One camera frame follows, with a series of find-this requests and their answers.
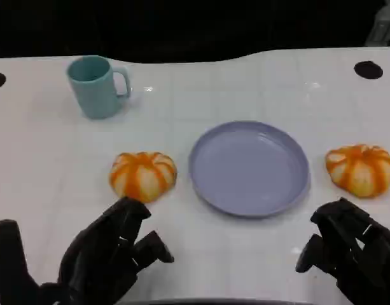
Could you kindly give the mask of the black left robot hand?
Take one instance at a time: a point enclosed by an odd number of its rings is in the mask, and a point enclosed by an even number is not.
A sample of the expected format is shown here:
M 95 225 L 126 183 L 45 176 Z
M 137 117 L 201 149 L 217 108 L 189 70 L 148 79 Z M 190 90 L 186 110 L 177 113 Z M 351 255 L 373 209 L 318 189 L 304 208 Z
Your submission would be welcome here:
M 63 304 L 116 304 L 135 284 L 138 273 L 155 261 L 173 263 L 161 237 L 138 234 L 151 213 L 140 201 L 124 197 L 82 230 L 66 250 L 58 283 Z

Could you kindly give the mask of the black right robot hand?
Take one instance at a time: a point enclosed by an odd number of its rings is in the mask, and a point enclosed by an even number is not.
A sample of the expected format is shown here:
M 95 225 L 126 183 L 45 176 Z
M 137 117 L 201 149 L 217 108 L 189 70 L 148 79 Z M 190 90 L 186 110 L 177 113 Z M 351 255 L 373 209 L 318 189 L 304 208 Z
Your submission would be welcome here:
M 390 230 L 345 198 L 320 206 L 310 218 L 313 234 L 296 264 L 334 277 L 353 304 L 390 304 Z

